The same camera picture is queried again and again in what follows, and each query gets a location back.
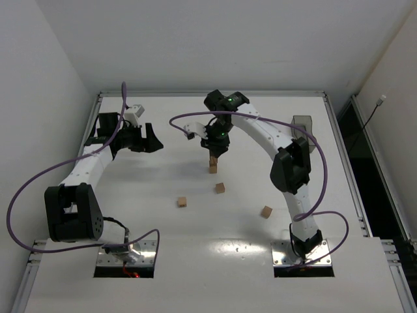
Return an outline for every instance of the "white tabletop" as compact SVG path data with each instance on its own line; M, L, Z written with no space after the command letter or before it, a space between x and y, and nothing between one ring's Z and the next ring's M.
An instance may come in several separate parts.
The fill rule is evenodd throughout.
M152 123L165 147L149 155L120 151L96 189L103 215L125 223L132 236L161 231L154 279L93 278L94 248L45 254L26 312L402 312L379 240L362 237L323 99L250 97L269 118L290 123L293 115L312 116L329 171L318 211L339 211L351 227L349 240L332 256L333 278L274 278L270 242L288 238L290 218L270 182L268 155L234 128L218 173L209 174L209 152L167 123L180 113L205 111L203 99L129 98L129 105L145 107L141 121ZM120 108L119 98L104 98L100 112ZM314 203L323 182L317 150L311 167ZM224 183L224 194L215 193L216 183ZM181 196L187 197L185 208L177 207ZM269 219L259 216L265 205L273 208ZM343 221L334 215L316 220L330 248L336 245ZM236 251L235 245L247 248ZM48 242L47 248L58 246L65 244Z

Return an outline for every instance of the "wooden cube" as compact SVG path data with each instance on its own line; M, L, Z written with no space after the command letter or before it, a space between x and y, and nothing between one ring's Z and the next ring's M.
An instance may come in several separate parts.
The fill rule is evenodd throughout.
M217 174L217 165L210 165L210 167L208 168L208 172L210 174Z
M209 164L210 166L217 165L217 158L215 158L214 156L210 156Z
M179 197L178 198L178 206L179 207L186 207L187 206L187 198Z
M225 188L224 188L224 184L223 183L216 184L216 192L218 194L223 194L225 192Z
M272 213L272 209L270 207L265 206L262 209L261 216L268 218L271 216L271 213Z

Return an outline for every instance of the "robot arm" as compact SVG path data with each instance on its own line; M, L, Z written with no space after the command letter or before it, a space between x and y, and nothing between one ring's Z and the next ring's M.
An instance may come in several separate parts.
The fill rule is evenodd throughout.
M238 112L256 114L252 104L243 104ZM274 186L282 191L287 202L291 220L296 215L305 214L311 209L308 192L308 173L311 171L308 142L283 134L270 123L232 115L232 124L255 140L273 161L270 178ZM323 240L321 231L312 215L293 222L294 249L305 256Z
M229 111L259 115L258 110L249 103L241 93L223 96L219 90L207 95L204 101L210 111ZM308 142L303 138L294 139L281 133L270 123L238 115L216 115L217 120L205 127L199 134L201 146L218 158L229 148L228 133L233 126L242 129L252 137L273 161L270 178L274 186L283 192L291 220L311 209L308 193L309 172L311 171ZM295 252L305 258L314 247L321 243L323 237L313 216L300 222L293 222L292 227Z
M143 111L142 106L127 109L124 119L129 125L124 125L118 130L109 146L93 154L109 140L119 119L118 113L100 113L97 136L93 130L84 145L83 155L91 156L80 160L70 175L58 186L46 189L46 215L53 241L92 241L102 244L126 242L128 230L118 223L105 220L94 189L119 150L129 148L133 152L152 153L164 147L155 136L150 123L145 124L147 137L142 138L138 119ZM116 250L119 254L126 252L122 251L123 247Z

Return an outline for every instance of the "purple cable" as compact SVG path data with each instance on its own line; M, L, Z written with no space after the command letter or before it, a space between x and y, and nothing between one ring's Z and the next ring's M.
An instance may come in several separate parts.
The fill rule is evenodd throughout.
M299 132L305 134L314 143L314 145L317 147L317 150L320 153L320 157L321 157L321 160L323 162L323 172L324 172L323 187L321 189L319 199L313 205L313 207L308 212L306 212L304 214L299 214L299 215L294 216L294 222L300 222L301 220L304 220L305 218L309 217L316 210L316 208L319 207L320 203L322 202L322 200L324 198L324 194L326 193L326 189L327 189L327 179L328 179L327 161L326 161L326 157L324 156L323 150L321 149L320 145L317 143L317 140L311 134L309 134L304 129L302 129L298 126L291 125L291 124L288 124L288 123L284 123L284 122L281 122L281 121L276 121L274 119L267 119L266 117L259 117L259 116L256 116L256 115L250 115L250 114L239 113L239 112L229 112L229 111L209 111L209 112L193 112L193 113L180 114L180 115L177 115L177 116L174 116L173 118L171 118L169 120L169 124L172 127L176 128L178 130L181 130L183 133L185 133L185 135L188 135L186 130L182 129L181 127L179 127L177 125L174 125L172 122L175 121L176 119L180 119L180 118L183 118L183 117L196 116L196 115L211 115L211 114L214 114L214 115L237 115L237 116L249 117L251 119L258 119L260 121L290 127L290 128L296 129Z
M14 234L14 232L12 230L12 226L11 226L11 223L10 223L10 216L12 214L12 208L13 208L14 202L16 201L16 199L18 198L18 196L35 179L38 179L40 176L42 176L42 175L44 175L44 174L46 174L46 173L54 170L55 168L59 168L59 167L64 166L66 164L73 163L75 161L79 161L79 160L83 160L84 158L91 157L91 155L95 155L95 154L101 152L103 149L105 149L115 139L115 136L116 136L117 132L119 131L120 125L121 125L122 120L123 120L124 110L127 107L127 104L126 104L126 94L127 94L126 82L122 82L122 100L123 100L123 104L122 104L122 110L120 112L120 118L117 121L117 125L116 125L116 128L115 128L115 131L113 132L113 134L111 135L111 137L109 138L109 140L103 146L101 146L97 150L93 151L91 154L82 155L82 156L78 156L76 158L72 158L70 160L67 160L67 161L58 163L58 164L56 164L54 166L51 166L50 168L47 168L46 170L43 170L40 173L37 173L35 176L33 176L32 178L30 178L30 180L28 180L26 183L24 183L19 188L19 190L15 193L15 195L13 196L13 198L10 201L10 203L8 205L8 208L7 208L6 224L7 224L7 231L9 233L9 235L14 240L14 242L17 243L18 245L20 245L22 248L24 248L26 250L29 250L31 252L38 252L38 253L58 253L58 252L65 252L65 251L71 251L71 250L77 250L77 249L91 248L93 246L103 246L103 244L96 243L96 244L84 245L84 246L73 246L71 248L64 248L64 249L57 249L57 250L42 250L42 249L36 249L36 248L31 247L31 246L25 245L23 242L21 242L16 237L16 235ZM157 229L148 231L145 235L143 235L143 236L141 236L141 237L139 237L139 238L137 238L137 239L135 239L133 241L130 241L128 243L122 243L122 244L119 244L119 245L105 245L105 246L108 246L108 247L116 247L116 246L127 246L127 245L131 245L132 243L136 243L137 241L142 240L143 238L145 238L146 236L148 236L150 233L153 233L153 232L156 232L158 234L158 239L157 239L157 244L156 244L156 252L155 252L155 259L154 259L154 264L155 264L156 257L158 256L158 249L159 249L159 242L160 242L160 232Z

